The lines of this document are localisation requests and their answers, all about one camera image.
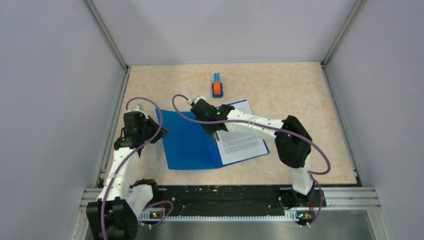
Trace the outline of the blue file folder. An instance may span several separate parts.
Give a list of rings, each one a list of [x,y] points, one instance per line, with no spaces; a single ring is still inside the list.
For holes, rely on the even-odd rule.
[[[163,140],[167,166],[170,170],[208,170],[218,169],[219,151],[214,134],[206,134],[200,124],[191,122],[194,118],[190,111],[181,117],[175,111],[156,111],[163,117],[163,127],[168,130]]]

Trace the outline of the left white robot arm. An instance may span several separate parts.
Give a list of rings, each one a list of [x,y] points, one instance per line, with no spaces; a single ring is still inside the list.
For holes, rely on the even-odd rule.
[[[142,146],[154,144],[167,130],[141,110],[123,115],[124,127],[115,141],[113,161],[103,189],[96,200],[86,206],[86,216],[95,240],[133,240],[138,232],[138,217],[147,206],[160,202],[153,179],[131,185]]]

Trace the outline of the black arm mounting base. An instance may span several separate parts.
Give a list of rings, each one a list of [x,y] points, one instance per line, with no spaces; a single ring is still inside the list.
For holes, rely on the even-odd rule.
[[[302,195],[289,185],[155,185],[148,204],[154,203],[159,216],[170,218],[283,217],[327,205],[319,187]]]

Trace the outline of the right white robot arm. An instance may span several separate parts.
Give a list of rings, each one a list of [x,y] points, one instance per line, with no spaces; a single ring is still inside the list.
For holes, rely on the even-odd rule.
[[[311,205],[315,183],[310,161],[312,149],[317,145],[298,118],[292,115],[285,119],[264,118],[228,104],[215,107],[201,95],[187,103],[195,122],[207,134],[219,131],[241,133],[274,143],[279,160],[289,167],[292,178],[291,191],[283,194],[280,205],[285,209]]]

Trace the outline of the white printed paper stack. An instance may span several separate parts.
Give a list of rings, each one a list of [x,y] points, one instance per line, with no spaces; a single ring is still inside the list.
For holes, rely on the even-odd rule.
[[[220,167],[268,155],[270,153],[266,142],[258,137],[241,133],[220,130],[217,149]]]

